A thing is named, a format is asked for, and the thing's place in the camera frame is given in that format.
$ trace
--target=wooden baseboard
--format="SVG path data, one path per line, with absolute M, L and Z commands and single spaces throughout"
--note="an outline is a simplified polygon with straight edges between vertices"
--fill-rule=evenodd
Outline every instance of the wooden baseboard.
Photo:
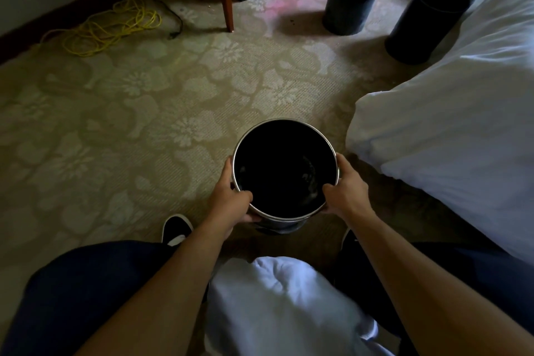
M 121 0 L 75 0 L 0 36 L 0 63 L 27 50 L 51 29 L 70 29 Z

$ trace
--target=white cloth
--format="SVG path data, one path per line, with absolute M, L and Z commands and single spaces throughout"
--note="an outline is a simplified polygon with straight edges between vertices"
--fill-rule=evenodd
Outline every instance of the white cloth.
M 391 355 L 361 339 L 376 334 L 372 318 L 297 259 L 230 259 L 210 283 L 207 348 L 223 355 Z
M 440 62 L 358 100 L 346 143 L 534 264 L 534 0 L 484 0 Z

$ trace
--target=floral carpet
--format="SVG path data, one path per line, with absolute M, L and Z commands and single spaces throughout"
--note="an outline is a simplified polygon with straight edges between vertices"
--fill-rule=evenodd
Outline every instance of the floral carpet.
M 157 241 L 175 212 L 198 224 L 225 157 L 254 124 L 303 120 L 343 151 L 356 100 L 424 69 L 383 47 L 409 0 L 376 0 L 364 31 L 347 37 L 323 29 L 326 0 L 235 3 L 232 34 L 216 0 L 166 1 L 185 21 L 174 40 L 166 17 L 90 58 L 53 39 L 0 68 L 0 337 L 30 275 L 58 255 Z M 464 239 L 468 227 L 437 201 L 363 172 L 378 213 L 410 239 Z M 327 273 L 343 232 L 332 216 L 280 238 L 243 227 L 225 253 L 285 254 Z

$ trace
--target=carpet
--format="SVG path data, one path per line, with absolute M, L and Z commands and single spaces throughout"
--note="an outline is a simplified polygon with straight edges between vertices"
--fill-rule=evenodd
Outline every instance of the carpet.
M 58 255 L 157 241 L 176 212 L 198 225 L 224 159 L 251 126 L 296 118 L 343 151 L 356 100 L 425 68 L 384 50 L 409 0 L 376 0 L 364 31 L 346 37 L 323 29 L 326 0 L 235 3 L 232 34 L 217 0 L 165 1 L 185 22 L 174 40 L 166 16 L 93 57 L 70 56 L 52 39 L 0 68 L 2 335 L 30 275 Z M 436 200 L 351 160 L 378 214 L 407 238 L 479 239 Z M 241 226 L 223 258 L 283 254 L 329 276 L 344 230 L 324 215 L 282 237 Z

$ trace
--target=black sneaker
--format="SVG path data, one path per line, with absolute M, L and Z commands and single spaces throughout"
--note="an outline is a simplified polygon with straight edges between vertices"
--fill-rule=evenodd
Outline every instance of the black sneaker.
M 165 221 L 161 243 L 176 246 L 190 236 L 191 232 L 193 232 L 193 226 L 187 217 L 182 214 L 174 214 Z
M 357 241 L 358 239 L 356 238 L 356 235 L 354 235 L 354 232 L 352 232 L 350 228 L 347 228 L 347 231 L 345 231 L 345 235 L 343 235 L 343 240 L 341 241 L 341 250 L 343 250 L 345 246 L 353 244 Z

